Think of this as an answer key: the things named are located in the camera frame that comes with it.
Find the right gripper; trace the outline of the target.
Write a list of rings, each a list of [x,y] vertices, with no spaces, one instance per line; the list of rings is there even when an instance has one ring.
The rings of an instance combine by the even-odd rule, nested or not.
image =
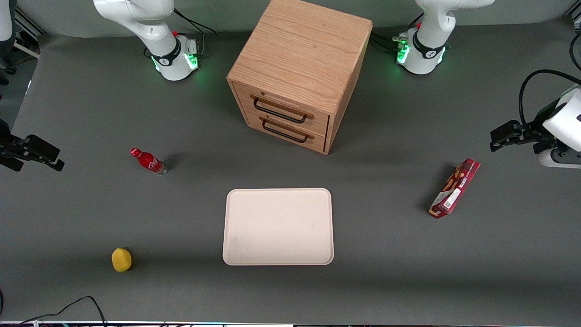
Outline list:
[[[13,136],[9,125],[2,119],[0,120],[0,149],[2,154],[25,155],[28,161],[43,163],[57,172],[64,169],[64,161],[58,159],[60,149],[35,135],[25,138],[24,147],[24,140]],[[24,165],[17,158],[4,155],[0,156],[0,164],[15,172],[20,172]]]

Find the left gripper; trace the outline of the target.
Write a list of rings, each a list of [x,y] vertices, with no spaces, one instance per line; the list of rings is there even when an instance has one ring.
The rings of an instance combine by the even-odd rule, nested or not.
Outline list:
[[[543,127],[556,139],[545,139],[543,132],[510,120],[490,132],[490,151],[496,152],[509,145],[535,143],[533,151],[541,154],[559,146],[559,141],[571,149],[581,151],[581,91],[569,89],[557,100],[554,111],[543,122]]]

